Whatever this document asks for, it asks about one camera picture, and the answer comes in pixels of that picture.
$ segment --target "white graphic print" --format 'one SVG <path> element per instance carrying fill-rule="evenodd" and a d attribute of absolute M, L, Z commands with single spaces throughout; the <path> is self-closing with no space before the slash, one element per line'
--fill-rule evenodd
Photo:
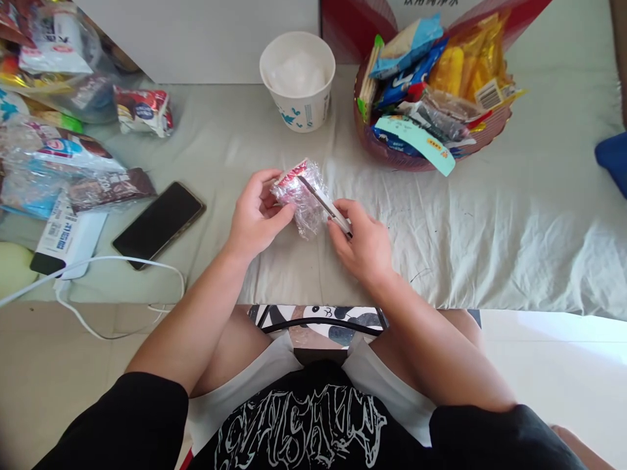
<path fill-rule="evenodd" d="M 327 385 L 304 399 L 273 390 L 251 398 L 225 421 L 217 434 L 214 467 L 247 469 L 257 453 L 265 453 L 275 468 L 328 469 L 361 448 L 372 468 L 386 424 L 373 397 L 351 387 Z"/>

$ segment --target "hand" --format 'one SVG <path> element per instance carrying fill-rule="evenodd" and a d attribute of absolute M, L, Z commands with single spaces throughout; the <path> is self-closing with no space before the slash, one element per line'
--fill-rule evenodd
<path fill-rule="evenodd" d="M 335 222 L 327 222 L 335 251 L 346 269 L 371 289 L 394 274 L 387 228 L 357 201 L 338 199 L 335 206 L 353 225 L 353 238 L 348 240 Z"/>
<path fill-rule="evenodd" d="M 252 175 L 235 204 L 231 233 L 224 250 L 251 262 L 294 217 L 296 206 L 276 206 L 270 186 L 281 170 L 261 170 Z"/>

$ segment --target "black sleeve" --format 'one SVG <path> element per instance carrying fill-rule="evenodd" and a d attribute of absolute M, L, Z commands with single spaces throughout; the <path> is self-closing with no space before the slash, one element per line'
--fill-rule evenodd
<path fill-rule="evenodd" d="M 437 408 L 431 443 L 446 468 L 582 469 L 585 466 L 531 408 L 507 413 L 473 406 Z"/>
<path fill-rule="evenodd" d="M 181 385 L 149 373 L 127 373 L 70 424 L 35 469 L 172 470 L 186 417 Z"/>

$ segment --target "scissors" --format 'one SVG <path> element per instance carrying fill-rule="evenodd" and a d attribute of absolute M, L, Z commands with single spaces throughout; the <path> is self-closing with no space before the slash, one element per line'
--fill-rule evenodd
<path fill-rule="evenodd" d="M 325 211 L 327 211 L 327 213 L 329 214 L 329 217 L 331 217 L 331 220 L 340 226 L 342 232 L 344 232 L 344 234 L 348 238 L 352 238 L 353 232 L 351 231 L 351 225 L 348 223 L 348 220 L 346 220 L 344 216 L 340 213 L 340 211 L 338 211 L 338 208 L 333 205 L 329 198 L 327 198 L 324 193 L 319 193 L 318 191 L 316 191 L 315 188 L 309 184 L 309 181 L 305 180 L 303 176 L 298 175 L 298 179 L 301 183 L 305 185 L 305 188 L 307 188 L 307 190 L 309 190 L 309 192 L 313 194 L 313 197 L 316 198 L 320 205 L 324 207 Z"/>

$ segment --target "paper cup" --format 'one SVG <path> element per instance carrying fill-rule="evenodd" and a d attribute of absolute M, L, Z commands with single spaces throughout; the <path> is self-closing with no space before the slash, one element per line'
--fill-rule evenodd
<path fill-rule="evenodd" d="M 314 59 L 323 72 L 325 85 L 306 96 L 286 96 L 277 93 L 268 80 L 270 71 L 299 52 L 306 52 Z M 263 84 L 270 91 L 286 126 L 298 133 L 312 132 L 322 126 L 329 111 L 331 82 L 335 75 L 335 57 L 325 41 L 303 31 L 280 35 L 268 44 L 261 54 L 259 71 Z"/>

